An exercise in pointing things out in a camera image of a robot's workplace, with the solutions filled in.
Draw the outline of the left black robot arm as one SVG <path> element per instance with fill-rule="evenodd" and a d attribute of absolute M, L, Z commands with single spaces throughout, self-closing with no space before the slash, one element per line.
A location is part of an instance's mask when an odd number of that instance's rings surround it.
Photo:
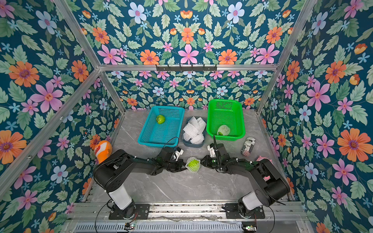
<path fill-rule="evenodd" d="M 186 170 L 186 164 L 179 157 L 184 151 L 177 147 L 164 147 L 155 158 L 138 158 L 118 150 L 110 154 L 108 150 L 96 150 L 99 165 L 94 170 L 95 182 L 104 189 L 113 202 L 113 212 L 124 219 L 135 214 L 135 202 L 128 194 L 124 182 L 131 173 L 156 176 L 163 171 L 171 173 Z"/>

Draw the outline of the green custard apple back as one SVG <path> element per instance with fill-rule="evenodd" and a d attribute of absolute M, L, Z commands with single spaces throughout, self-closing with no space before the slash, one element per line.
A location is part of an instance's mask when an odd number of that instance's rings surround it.
<path fill-rule="evenodd" d="M 157 122 L 158 124 L 164 124 L 165 121 L 166 121 L 166 118 L 165 118 L 163 115 L 158 115 L 158 116 L 156 117 L 156 122 Z"/>

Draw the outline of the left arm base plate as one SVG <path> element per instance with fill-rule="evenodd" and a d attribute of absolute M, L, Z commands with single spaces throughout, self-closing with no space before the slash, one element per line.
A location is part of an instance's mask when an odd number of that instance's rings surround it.
<path fill-rule="evenodd" d="M 148 218 L 150 205 L 131 203 L 121 210 L 114 204 L 110 209 L 108 217 L 110 220 L 144 220 Z"/>

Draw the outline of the white foam net sleeve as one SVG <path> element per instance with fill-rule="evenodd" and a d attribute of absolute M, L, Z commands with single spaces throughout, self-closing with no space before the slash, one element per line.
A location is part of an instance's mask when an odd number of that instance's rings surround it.
<path fill-rule="evenodd" d="M 223 133 L 223 136 L 228 136 L 231 132 L 231 129 L 227 125 L 221 125 L 217 132 L 221 131 Z"/>

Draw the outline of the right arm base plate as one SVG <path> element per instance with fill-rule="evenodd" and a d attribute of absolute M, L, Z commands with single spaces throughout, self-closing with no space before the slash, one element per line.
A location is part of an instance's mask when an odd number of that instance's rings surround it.
<path fill-rule="evenodd" d="M 262 207 L 248 210 L 243 204 L 226 203 L 222 206 L 227 219 L 264 219 L 265 213 Z"/>

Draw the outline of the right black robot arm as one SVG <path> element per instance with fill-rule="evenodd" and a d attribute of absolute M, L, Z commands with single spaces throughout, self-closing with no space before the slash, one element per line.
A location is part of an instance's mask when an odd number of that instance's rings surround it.
<path fill-rule="evenodd" d="M 238 212 L 247 218 L 253 215 L 257 208 L 270 207 L 290 192 L 289 184 L 269 159 L 253 162 L 230 157 L 223 144 L 212 143 L 207 150 L 209 155 L 202 159 L 202 166 L 220 173 L 246 177 L 253 188 L 238 200 L 236 209 L 228 211 Z"/>

